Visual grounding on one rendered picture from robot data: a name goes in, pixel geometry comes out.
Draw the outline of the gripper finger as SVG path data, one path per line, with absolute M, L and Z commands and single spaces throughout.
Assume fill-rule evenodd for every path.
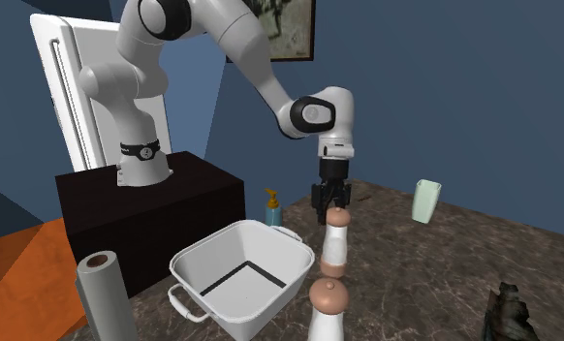
M 336 189 L 334 203 L 336 207 L 345 208 L 351 202 L 352 184 L 342 184 Z
M 326 223 L 326 214 L 329 205 L 329 189 L 327 182 L 313 184 L 311 186 L 311 206 L 317 214 L 319 225 Z

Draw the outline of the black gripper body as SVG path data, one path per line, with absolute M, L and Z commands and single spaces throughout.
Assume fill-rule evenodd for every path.
M 340 189 L 348 178 L 349 161 L 321 158 L 319 162 L 319 176 L 325 188 Z

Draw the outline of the white mill with tan ends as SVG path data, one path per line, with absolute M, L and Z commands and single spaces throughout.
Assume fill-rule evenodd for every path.
M 334 278 L 320 278 L 309 290 L 312 317 L 307 341 L 344 341 L 343 317 L 349 305 L 347 288 Z
M 327 210 L 326 234 L 320 269 L 328 277 L 341 278 L 347 264 L 347 231 L 351 222 L 348 210 L 333 207 Z

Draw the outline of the blue soap dispenser orange pump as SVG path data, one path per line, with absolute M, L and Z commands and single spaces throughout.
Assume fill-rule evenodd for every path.
M 266 203 L 265 224 L 268 226 L 281 226 L 282 210 L 277 199 L 277 192 L 268 188 L 265 188 L 265 191 L 269 194 L 269 199 Z

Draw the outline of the pale green cup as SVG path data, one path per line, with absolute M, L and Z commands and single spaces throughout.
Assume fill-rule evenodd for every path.
M 413 197 L 412 219 L 427 224 L 435 210 L 442 185 L 438 182 L 421 179 L 418 181 Z

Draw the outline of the dark robot stand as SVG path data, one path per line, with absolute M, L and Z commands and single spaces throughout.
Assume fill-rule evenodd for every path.
M 172 175 L 144 187 L 118 185 L 114 166 L 55 178 L 75 259 L 114 252 L 129 296 L 169 276 L 178 251 L 246 217 L 241 179 L 188 151 L 167 160 Z

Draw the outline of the dark rough figure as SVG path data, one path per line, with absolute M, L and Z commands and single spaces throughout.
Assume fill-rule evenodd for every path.
M 528 319 L 518 287 L 501 282 L 499 294 L 489 291 L 481 341 L 540 341 Z

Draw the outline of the grey paper towel roll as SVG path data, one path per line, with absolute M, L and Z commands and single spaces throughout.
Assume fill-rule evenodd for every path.
M 96 252 L 81 260 L 75 284 L 95 341 L 140 341 L 114 252 Z

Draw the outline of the white door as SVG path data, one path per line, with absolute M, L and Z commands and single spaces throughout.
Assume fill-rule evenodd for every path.
M 104 106 L 78 85 L 85 65 L 123 63 L 114 22 L 58 15 L 30 16 L 56 116 L 75 171 L 116 165 L 120 137 Z

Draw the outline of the dark framed wall picture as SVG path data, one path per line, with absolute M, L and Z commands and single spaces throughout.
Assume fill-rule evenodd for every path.
M 272 62 L 312 61 L 316 0 L 242 0 L 269 40 Z

